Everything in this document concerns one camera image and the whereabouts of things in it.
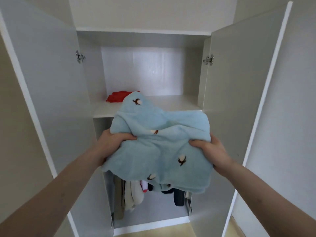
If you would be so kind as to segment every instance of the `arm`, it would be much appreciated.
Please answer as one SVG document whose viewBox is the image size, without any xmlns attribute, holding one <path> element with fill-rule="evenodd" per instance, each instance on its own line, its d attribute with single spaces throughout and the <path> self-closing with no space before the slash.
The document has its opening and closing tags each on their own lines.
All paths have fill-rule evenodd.
<svg viewBox="0 0 316 237">
<path fill-rule="evenodd" d="M 97 144 L 70 163 L 43 190 L 0 224 L 0 236 L 53 236 L 93 172 L 124 140 L 135 140 L 128 133 L 112 135 L 106 130 Z"/>
<path fill-rule="evenodd" d="M 279 195 L 257 175 L 234 162 L 222 143 L 213 135 L 212 142 L 189 141 L 203 150 L 214 169 L 236 188 L 248 207 L 271 237 L 316 236 L 316 221 Z"/>
</svg>

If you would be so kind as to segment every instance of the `white wardrobe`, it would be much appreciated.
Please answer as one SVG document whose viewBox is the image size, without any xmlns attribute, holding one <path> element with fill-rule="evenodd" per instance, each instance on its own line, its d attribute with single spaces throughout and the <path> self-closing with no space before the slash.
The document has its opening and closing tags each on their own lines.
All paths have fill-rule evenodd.
<svg viewBox="0 0 316 237">
<path fill-rule="evenodd" d="M 245 164 L 291 6 L 210 37 L 76 31 L 23 0 L 0 0 L 1 35 L 52 175 L 110 126 L 120 103 L 105 99 L 121 90 L 140 91 L 166 111 L 203 111 L 230 156 Z M 197 237 L 225 234 L 236 191 L 215 171 L 188 208 L 176 207 L 172 195 L 146 193 L 114 223 L 112 178 L 98 169 L 90 179 L 68 215 L 75 236 L 113 236 L 114 228 L 186 216 Z"/>
</svg>

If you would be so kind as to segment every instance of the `wooden floor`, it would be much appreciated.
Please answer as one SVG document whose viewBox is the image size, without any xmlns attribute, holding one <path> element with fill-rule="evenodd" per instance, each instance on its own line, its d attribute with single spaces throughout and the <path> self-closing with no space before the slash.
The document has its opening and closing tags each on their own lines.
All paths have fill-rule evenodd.
<svg viewBox="0 0 316 237">
<path fill-rule="evenodd" d="M 240 230 L 236 229 L 234 220 L 231 219 L 228 224 L 225 237 L 244 237 Z M 196 237 L 190 223 L 163 227 L 158 229 L 146 230 L 136 233 L 119 235 L 118 237 Z"/>
</svg>

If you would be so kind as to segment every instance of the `metal hinge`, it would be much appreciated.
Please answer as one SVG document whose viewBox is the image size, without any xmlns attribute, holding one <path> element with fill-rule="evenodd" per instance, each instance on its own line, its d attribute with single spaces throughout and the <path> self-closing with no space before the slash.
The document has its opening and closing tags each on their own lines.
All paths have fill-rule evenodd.
<svg viewBox="0 0 316 237">
<path fill-rule="evenodd" d="M 211 55 L 211 56 L 208 55 L 208 56 L 202 61 L 202 63 L 204 63 L 205 65 L 210 64 L 210 66 L 211 66 L 211 65 L 213 65 L 213 61 L 214 61 L 214 56 L 213 56 L 213 55 Z"/>
<path fill-rule="evenodd" d="M 76 51 L 76 56 L 77 56 L 77 62 L 81 63 L 83 62 L 84 59 L 86 59 L 86 57 L 84 55 L 82 55 L 81 53 L 79 54 L 79 51 Z"/>
</svg>

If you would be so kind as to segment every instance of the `light blue fabric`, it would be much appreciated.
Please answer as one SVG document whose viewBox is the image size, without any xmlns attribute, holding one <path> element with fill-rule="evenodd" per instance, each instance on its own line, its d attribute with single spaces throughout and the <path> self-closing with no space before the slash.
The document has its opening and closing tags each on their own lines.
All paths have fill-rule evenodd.
<svg viewBox="0 0 316 237">
<path fill-rule="evenodd" d="M 110 131 L 132 133 L 137 140 L 122 142 L 103 171 L 128 181 L 146 180 L 154 191 L 177 188 L 199 193 L 209 185 L 213 166 L 199 148 L 188 143 L 190 139 L 211 140 L 203 112 L 163 111 L 133 92 L 124 99 Z"/>
</svg>

